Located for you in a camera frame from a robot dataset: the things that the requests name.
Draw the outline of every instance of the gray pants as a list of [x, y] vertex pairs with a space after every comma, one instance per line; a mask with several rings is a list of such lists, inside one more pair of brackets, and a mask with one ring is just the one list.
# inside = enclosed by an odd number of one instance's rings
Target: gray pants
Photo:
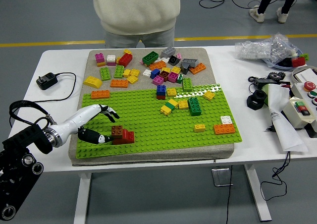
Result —
[[173, 47], [175, 27], [146, 35], [118, 35], [105, 31], [105, 47], [110, 48], [136, 48], [141, 40], [148, 47]]

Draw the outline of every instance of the table leg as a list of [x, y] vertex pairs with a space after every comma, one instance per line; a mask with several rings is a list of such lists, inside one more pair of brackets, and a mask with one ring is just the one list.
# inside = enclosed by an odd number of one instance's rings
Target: table leg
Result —
[[88, 206], [91, 173], [80, 173], [80, 184], [78, 190], [74, 224], [85, 224]]
[[271, 215], [268, 210], [266, 201], [261, 195], [260, 181], [256, 172], [254, 165], [244, 165], [249, 184], [252, 190], [253, 198], [256, 203], [259, 218], [261, 222], [269, 222], [272, 220]]

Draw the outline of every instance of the green baseplate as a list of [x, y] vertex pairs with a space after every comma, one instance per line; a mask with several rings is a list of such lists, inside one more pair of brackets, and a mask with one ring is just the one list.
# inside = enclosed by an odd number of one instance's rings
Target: green baseplate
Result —
[[[76, 158], [92, 158], [115, 156], [139, 152], [162, 151], [209, 145], [220, 145], [241, 142], [241, 136], [234, 122], [228, 102], [219, 84], [193, 86], [192, 92], [183, 92], [183, 88], [175, 88], [176, 97], [166, 100], [156, 99], [156, 89], [111, 92], [109, 99], [91, 100], [90, 94], [84, 94], [82, 107], [92, 104], [103, 104], [112, 107], [120, 116], [116, 123], [99, 114], [89, 121], [85, 127], [102, 135], [111, 134], [111, 126], [122, 125], [123, 129], [134, 131], [135, 143], [124, 145], [94, 145], [77, 141]], [[203, 94], [210, 90], [215, 97], [209, 101]], [[191, 116], [189, 110], [175, 109], [168, 116], [160, 112], [160, 108], [169, 99], [176, 101], [197, 97], [202, 114]], [[215, 135], [213, 125], [221, 124], [220, 116], [230, 116], [236, 132], [233, 134]], [[204, 124], [204, 132], [194, 132], [195, 124]]]

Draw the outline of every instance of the gray floor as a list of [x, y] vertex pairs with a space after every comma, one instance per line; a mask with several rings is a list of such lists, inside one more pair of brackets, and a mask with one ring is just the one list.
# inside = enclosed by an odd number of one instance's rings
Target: gray floor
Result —
[[[234, 1], [247, 7], [252, 0]], [[231, 0], [214, 9], [201, 8], [198, 2], [181, 0], [175, 37], [316, 33], [316, 0], [297, 0], [284, 25], [277, 23], [275, 15], [282, 1], [269, 5], [263, 24], [257, 24], [246, 9], [238, 8]], [[0, 0], [0, 45], [102, 39], [103, 30], [92, 0]], [[243, 41], [186, 41], [176, 42], [175, 46], [221, 46]], [[309, 53], [308, 65], [317, 64], [316, 37], [290, 41], [302, 52]], [[102, 47], [102, 44], [0, 47], [0, 141], [10, 132], [9, 105], [23, 99], [44, 51]], [[280, 165], [256, 165], [259, 179], [270, 180], [272, 167]], [[268, 201], [271, 223], [316, 222], [316, 173], [316, 161], [291, 161], [281, 175], [288, 184], [287, 195]], [[259, 223], [242, 166], [233, 167], [232, 179], [229, 223]], [[75, 174], [44, 173], [10, 223], [73, 223], [78, 187], [79, 177]], [[266, 197], [282, 191], [281, 187], [264, 187]], [[227, 197], [228, 188], [214, 187], [211, 168], [207, 167], [98, 173], [93, 175], [87, 223], [225, 223]]]

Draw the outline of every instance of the white sneaker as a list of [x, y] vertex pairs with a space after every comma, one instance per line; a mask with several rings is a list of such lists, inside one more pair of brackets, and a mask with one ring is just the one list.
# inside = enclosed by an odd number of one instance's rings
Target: white sneaker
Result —
[[288, 17], [288, 14], [282, 13], [282, 7], [279, 7], [278, 10], [276, 11], [276, 15], [278, 16], [278, 22], [279, 23], [285, 23], [286, 19]]
[[263, 23], [265, 18], [265, 13], [258, 14], [258, 7], [259, 5], [255, 5], [254, 8], [249, 10], [249, 14], [251, 17], [254, 18], [258, 23]]

